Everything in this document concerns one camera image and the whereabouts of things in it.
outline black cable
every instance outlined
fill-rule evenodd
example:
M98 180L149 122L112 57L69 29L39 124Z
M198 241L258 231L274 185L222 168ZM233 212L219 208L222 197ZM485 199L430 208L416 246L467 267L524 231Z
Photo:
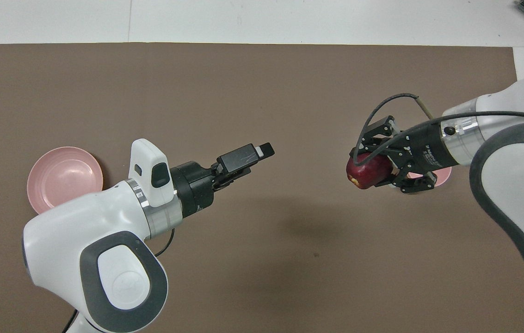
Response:
M169 247L169 245L171 244L171 241L173 240L173 235L175 234L175 228L171 229L171 236L169 236L169 241L167 241L167 245L165 245L165 247L161 250L161 251L158 251L157 254L155 255L156 257L158 257L161 253L163 253L165 250L167 250L167 248Z
M402 131L401 133L393 136L388 141L385 141L380 146L378 146L373 152L367 156L364 160L362 160L359 163L360 165L363 165L367 163L368 161L372 160L375 156L377 156L380 152L385 150L387 147L392 145L395 142L400 141L401 139L405 139L406 136L411 136L412 134L416 133L418 130L421 130L422 127L430 126L439 122L444 122L445 120L451 120L451 119L457 119L457 118L466 118L466 117L479 117L479 116L517 116L517 117L524 117L524 112L518 112L518 111L476 111L476 112L464 112L464 113L457 113L452 114L449 116L442 116L439 118L434 118L431 120L428 120L426 122L420 123L416 126L412 126L409 129Z
M416 103L418 104L418 106L422 109L422 111L424 112L424 114L426 114L426 116L429 118L429 119L433 119L433 116L431 114L431 112L428 110L428 108L426 107L426 105L424 105L424 103L422 102L422 100L420 99L420 97L414 95L413 93L398 93L397 95L393 95L393 96L389 96L387 97L386 99L384 99L381 103L379 103L378 106L376 106L376 108L374 110L372 110L371 114L369 115L369 117L367 118L367 121L365 122L365 124L363 125L363 129L361 130L361 134L358 136L358 141L357 141L357 145L354 147L354 152L352 153L352 156L353 156L353 159L352 161L354 162L354 165L356 166L361 166L363 165L364 163L360 163L358 161L358 146L361 145L361 142L363 141L363 136L365 135L365 132L367 131L367 127L369 126L369 124L371 123L371 120L372 118L374 117L374 115L376 114L376 112L379 111L379 109L387 104L389 101L393 101L394 99L399 99L400 97L410 97L412 99L414 99L414 101L416 101Z
M67 333L68 329L73 324L73 321L75 320L75 317L77 316L77 314L78 314L78 311L77 311L77 309L75 309L73 311L73 315L71 316L71 319L69 319L69 322L67 323L67 326L65 326L65 329L63 329L62 333Z

